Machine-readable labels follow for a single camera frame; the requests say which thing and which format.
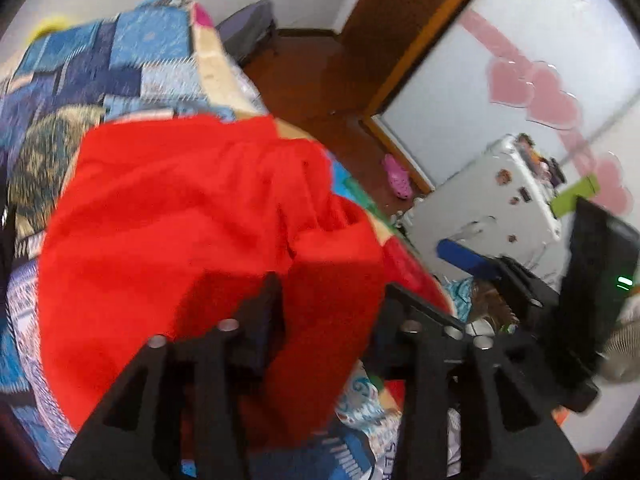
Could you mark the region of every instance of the wooden door frame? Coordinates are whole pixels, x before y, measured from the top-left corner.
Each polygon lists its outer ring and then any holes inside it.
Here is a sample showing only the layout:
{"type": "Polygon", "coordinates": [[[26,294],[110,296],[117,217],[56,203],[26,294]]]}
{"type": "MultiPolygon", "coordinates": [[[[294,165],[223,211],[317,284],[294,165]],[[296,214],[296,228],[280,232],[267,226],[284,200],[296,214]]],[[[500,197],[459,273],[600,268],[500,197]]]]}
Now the wooden door frame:
{"type": "Polygon", "coordinates": [[[409,76],[415,71],[420,62],[427,56],[429,50],[440,39],[449,25],[456,19],[459,13],[466,7],[469,0],[444,0],[433,13],[433,16],[424,25],[418,36],[404,52],[400,61],[386,78],[386,81],[378,89],[372,100],[367,105],[362,118],[362,123],[380,141],[392,155],[409,170],[411,178],[423,193],[433,190],[431,184],[425,178],[424,173],[418,170],[414,163],[397,144],[389,137],[380,125],[379,115],[391,99],[400,91],[409,76]]]}

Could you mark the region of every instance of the wooden trim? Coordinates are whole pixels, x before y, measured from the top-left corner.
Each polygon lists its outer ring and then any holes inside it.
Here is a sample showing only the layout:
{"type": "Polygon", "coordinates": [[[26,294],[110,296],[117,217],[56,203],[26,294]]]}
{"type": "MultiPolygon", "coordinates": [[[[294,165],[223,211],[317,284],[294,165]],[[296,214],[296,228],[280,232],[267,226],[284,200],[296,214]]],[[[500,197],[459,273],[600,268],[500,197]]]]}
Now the wooden trim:
{"type": "Polygon", "coordinates": [[[380,109],[386,102],[391,93],[397,88],[404,76],[411,70],[411,68],[422,56],[426,49],[436,40],[443,29],[449,24],[449,22],[456,16],[460,7],[467,0],[444,0],[444,2],[434,12],[431,19],[422,28],[420,34],[415,38],[413,43],[404,52],[400,61],[396,64],[391,74],[386,78],[386,81],[378,89],[373,99],[367,105],[364,114],[370,118],[371,116],[380,113],[380,109]]]}
{"type": "Polygon", "coordinates": [[[330,28],[279,28],[278,36],[329,36],[336,38],[337,34],[330,28]]]}
{"type": "Polygon", "coordinates": [[[421,192],[429,194],[433,189],[429,183],[423,179],[422,175],[415,169],[415,166],[404,156],[404,153],[396,146],[396,144],[389,138],[389,136],[378,126],[376,121],[372,117],[367,116],[362,120],[363,125],[376,137],[377,140],[382,142],[384,147],[396,158],[396,160],[409,171],[412,180],[415,185],[418,186],[421,192]]]}

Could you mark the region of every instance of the pink crocs shoe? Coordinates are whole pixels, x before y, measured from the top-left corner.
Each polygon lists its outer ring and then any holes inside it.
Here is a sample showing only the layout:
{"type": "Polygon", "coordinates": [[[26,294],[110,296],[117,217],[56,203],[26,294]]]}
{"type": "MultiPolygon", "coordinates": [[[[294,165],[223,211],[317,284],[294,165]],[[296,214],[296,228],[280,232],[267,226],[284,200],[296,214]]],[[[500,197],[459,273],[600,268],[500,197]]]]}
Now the pink crocs shoe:
{"type": "Polygon", "coordinates": [[[386,179],[389,181],[389,185],[391,189],[394,190],[396,196],[403,200],[410,199],[414,195],[414,192],[411,189],[409,172],[400,166],[398,161],[393,158],[393,155],[389,155],[388,153],[382,161],[382,166],[385,168],[386,179]]]}

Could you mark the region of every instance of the brown floor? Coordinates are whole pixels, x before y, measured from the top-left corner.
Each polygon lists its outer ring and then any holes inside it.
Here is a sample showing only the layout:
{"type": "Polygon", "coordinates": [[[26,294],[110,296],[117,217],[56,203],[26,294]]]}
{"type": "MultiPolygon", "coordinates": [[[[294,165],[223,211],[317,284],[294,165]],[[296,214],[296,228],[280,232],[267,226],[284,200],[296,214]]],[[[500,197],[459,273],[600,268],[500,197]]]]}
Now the brown floor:
{"type": "Polygon", "coordinates": [[[275,50],[267,47],[244,67],[271,113],[322,142],[383,212],[411,207],[391,191],[382,168],[386,151],[358,122],[381,82],[334,38],[273,41],[275,50]]]}

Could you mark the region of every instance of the patchwork bedspread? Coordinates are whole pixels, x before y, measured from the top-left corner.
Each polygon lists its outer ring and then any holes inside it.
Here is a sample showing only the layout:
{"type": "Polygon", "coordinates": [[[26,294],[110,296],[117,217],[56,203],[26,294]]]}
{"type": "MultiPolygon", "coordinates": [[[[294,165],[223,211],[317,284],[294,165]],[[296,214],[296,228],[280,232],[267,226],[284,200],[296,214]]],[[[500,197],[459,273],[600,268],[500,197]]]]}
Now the patchwork bedspread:
{"type": "MultiPolygon", "coordinates": [[[[75,433],[42,372],[38,256],[50,215],[73,177],[82,137],[103,122],[199,113],[235,121],[266,110],[257,89],[226,56],[207,13],[191,0],[150,0],[113,19],[49,34],[0,66],[0,162],[8,167],[8,203],[15,207],[17,229],[8,315],[0,317],[0,399],[49,468],[58,467],[75,433]]],[[[283,137],[306,136],[281,121],[278,128],[283,137]]],[[[413,290],[430,285],[375,204],[331,158],[334,192],[369,212],[391,275],[413,290]]],[[[336,414],[325,434],[296,451],[300,461],[316,462],[305,478],[360,478],[376,469],[376,460],[392,463],[400,414],[382,406],[359,365],[336,414]]],[[[254,478],[296,478],[301,467],[290,455],[252,458],[254,478]]],[[[383,469],[378,462],[380,475],[383,469]]]]}

